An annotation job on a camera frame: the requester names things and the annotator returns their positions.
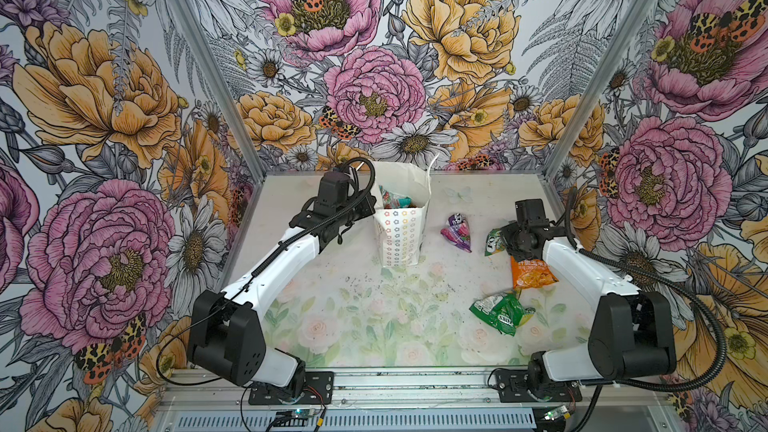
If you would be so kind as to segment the white paper bag with print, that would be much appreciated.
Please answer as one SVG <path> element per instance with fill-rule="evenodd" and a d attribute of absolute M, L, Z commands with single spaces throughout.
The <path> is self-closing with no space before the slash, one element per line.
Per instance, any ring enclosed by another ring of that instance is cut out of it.
<path fill-rule="evenodd" d="M 438 157 L 425 169 L 400 162 L 374 162 L 375 181 L 372 195 L 376 199 L 373 214 L 376 249 L 383 267 L 408 267 L 418 264 L 425 237 L 431 190 L 431 173 Z M 379 187 L 409 196 L 413 206 L 384 209 Z"/>

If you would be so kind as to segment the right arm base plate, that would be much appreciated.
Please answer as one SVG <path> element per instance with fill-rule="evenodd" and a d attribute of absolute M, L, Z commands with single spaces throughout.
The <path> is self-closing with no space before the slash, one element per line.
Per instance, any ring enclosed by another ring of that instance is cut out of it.
<path fill-rule="evenodd" d="M 578 403 L 582 393 L 576 382 L 536 382 L 523 369 L 496 368 L 487 385 L 497 392 L 501 403 Z"/>

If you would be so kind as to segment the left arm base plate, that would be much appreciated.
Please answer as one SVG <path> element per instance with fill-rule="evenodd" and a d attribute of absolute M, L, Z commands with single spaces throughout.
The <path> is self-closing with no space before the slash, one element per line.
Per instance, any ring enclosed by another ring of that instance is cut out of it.
<path fill-rule="evenodd" d="M 253 406 L 330 405 L 335 374 L 331 371 L 301 372 L 288 386 L 255 382 L 247 403 Z"/>

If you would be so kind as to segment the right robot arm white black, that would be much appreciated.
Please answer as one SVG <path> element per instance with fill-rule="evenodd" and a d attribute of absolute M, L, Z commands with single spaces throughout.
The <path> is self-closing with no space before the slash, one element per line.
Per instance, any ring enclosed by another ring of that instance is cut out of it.
<path fill-rule="evenodd" d="M 606 259 L 588 257 L 569 222 L 553 224 L 542 200 L 520 200 L 515 212 L 516 219 L 501 229 L 511 257 L 543 261 L 594 311 L 584 344 L 531 356 L 528 391 L 544 398 L 550 388 L 573 382 L 605 384 L 673 372 L 676 352 L 667 298 L 620 277 Z"/>

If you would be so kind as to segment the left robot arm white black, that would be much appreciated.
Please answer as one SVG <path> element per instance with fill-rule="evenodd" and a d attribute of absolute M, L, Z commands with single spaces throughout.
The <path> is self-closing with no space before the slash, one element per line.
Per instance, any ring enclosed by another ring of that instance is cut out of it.
<path fill-rule="evenodd" d="M 289 222 L 280 240 L 249 271 L 219 292 L 204 291 L 192 308 L 187 359 L 217 378 L 247 387 L 265 384 L 282 400 L 299 399 L 307 389 L 305 363 L 266 343 L 262 322 L 271 304 L 296 274 L 356 222 L 375 211 L 376 172 L 366 184 L 356 160 L 325 173 L 317 194 Z"/>

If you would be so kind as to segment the teal Fox's candy bag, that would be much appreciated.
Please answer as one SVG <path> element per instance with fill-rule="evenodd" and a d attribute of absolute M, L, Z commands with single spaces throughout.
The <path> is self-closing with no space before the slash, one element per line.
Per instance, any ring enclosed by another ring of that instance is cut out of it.
<path fill-rule="evenodd" d="M 384 209 L 405 209 L 413 206 L 413 201 L 409 196 L 388 191 L 384 187 L 379 187 L 379 190 Z"/>

